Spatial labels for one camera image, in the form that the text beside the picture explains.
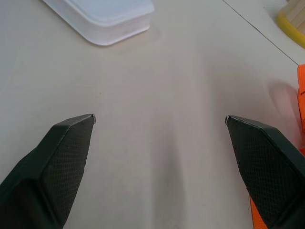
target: yellow rim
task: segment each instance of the yellow rim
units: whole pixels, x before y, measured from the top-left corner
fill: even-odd
[[[282,11],[276,17],[276,23],[288,37],[290,37],[298,45],[305,48],[305,35],[297,30],[286,18]]]

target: white box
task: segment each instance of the white box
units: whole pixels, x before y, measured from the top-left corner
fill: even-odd
[[[44,0],[85,39],[111,45],[149,28],[151,0]]]

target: tabletop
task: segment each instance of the tabletop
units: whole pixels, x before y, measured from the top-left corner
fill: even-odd
[[[222,0],[153,0],[150,29],[110,47],[41,0],[0,6],[0,182],[49,128],[95,113],[65,229],[250,229],[226,115],[296,146],[297,65]]]

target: textured gripper pad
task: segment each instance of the textured gripper pad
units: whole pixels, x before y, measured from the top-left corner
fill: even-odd
[[[79,188],[94,121],[73,125],[42,174],[42,186],[61,225],[64,225]]]
[[[227,126],[244,183],[272,228],[298,196],[302,182],[262,128],[229,118]]]

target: white surface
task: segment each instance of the white surface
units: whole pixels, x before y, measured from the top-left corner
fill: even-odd
[[[297,64],[305,63],[305,49],[277,26],[275,17],[286,0],[225,0]]]
[[[151,0],[44,0],[90,42],[111,45],[148,30]]]
[[[154,4],[150,30],[101,48],[41,1],[2,1],[0,181],[53,124],[93,112],[65,229],[251,229],[224,119],[301,144],[297,66],[221,0]]]

